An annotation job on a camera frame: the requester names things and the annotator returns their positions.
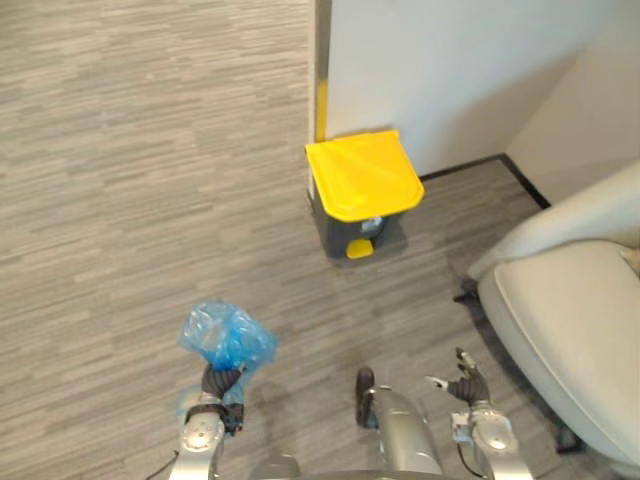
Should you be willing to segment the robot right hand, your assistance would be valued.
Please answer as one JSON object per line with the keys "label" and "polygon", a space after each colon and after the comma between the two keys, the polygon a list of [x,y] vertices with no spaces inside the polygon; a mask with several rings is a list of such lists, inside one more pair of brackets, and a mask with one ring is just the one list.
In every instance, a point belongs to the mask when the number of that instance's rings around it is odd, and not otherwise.
{"label": "robot right hand", "polygon": [[491,402],[488,383],[480,372],[475,360],[464,349],[455,349],[458,368],[462,376],[457,380],[443,380],[427,375],[425,380],[434,388],[445,391],[454,398],[474,406]]}

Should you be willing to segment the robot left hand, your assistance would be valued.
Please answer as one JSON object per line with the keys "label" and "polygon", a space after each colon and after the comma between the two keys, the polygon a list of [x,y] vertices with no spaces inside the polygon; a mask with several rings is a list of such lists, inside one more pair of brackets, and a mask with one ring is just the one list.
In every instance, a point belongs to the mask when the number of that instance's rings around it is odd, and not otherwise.
{"label": "robot left hand", "polygon": [[209,363],[202,375],[201,390],[214,398],[223,400],[225,394],[239,382],[244,371],[245,368],[218,370]]}

